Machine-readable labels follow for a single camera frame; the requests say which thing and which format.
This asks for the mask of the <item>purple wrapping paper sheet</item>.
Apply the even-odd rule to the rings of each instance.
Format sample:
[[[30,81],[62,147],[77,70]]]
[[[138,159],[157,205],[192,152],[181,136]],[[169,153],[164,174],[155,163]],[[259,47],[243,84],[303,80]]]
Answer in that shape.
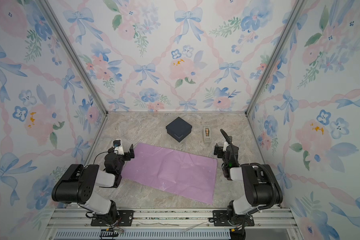
[[[217,160],[139,143],[124,179],[206,204],[213,203]]]

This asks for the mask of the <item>dark navy gift box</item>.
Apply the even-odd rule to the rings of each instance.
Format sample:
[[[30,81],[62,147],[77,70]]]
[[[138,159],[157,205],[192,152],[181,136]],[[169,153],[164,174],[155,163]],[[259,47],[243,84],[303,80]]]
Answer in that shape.
[[[177,117],[166,126],[167,133],[179,143],[192,131],[192,125]]]

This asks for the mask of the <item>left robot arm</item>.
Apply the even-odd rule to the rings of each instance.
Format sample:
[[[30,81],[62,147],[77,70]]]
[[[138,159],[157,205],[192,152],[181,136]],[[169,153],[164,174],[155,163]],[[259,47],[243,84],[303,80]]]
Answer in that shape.
[[[134,157],[133,145],[128,152],[124,152],[121,141],[115,140],[105,156],[103,171],[97,164],[70,165],[52,190],[53,201],[78,204],[87,210],[86,217],[92,220],[92,227],[130,227],[134,211],[118,210],[115,201],[100,196],[95,187],[118,188],[125,162]]]

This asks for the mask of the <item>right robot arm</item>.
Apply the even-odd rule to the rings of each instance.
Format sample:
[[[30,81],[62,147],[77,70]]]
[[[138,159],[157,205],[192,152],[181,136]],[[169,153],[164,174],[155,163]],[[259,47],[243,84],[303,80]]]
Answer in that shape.
[[[253,214],[283,202],[281,187],[271,167],[259,163],[240,165],[238,153],[239,148],[228,142],[214,147],[214,155],[223,161],[224,177],[241,182],[245,190],[242,197],[229,203],[225,217],[216,217],[217,221],[231,226],[249,223]]]

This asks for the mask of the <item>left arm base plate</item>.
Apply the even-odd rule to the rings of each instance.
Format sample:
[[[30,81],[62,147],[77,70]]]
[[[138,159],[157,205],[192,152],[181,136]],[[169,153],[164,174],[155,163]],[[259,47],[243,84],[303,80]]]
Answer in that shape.
[[[133,210],[116,210],[105,215],[91,217],[92,227],[130,227],[134,218]]]

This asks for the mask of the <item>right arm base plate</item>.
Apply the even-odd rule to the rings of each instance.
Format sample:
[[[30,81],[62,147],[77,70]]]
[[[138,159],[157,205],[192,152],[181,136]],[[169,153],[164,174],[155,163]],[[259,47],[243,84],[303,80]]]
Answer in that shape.
[[[244,227],[253,227],[255,225],[253,217],[248,215],[236,215],[228,213],[227,210],[214,210],[213,216],[209,218],[209,223],[214,224],[215,227],[239,227],[244,224]]]

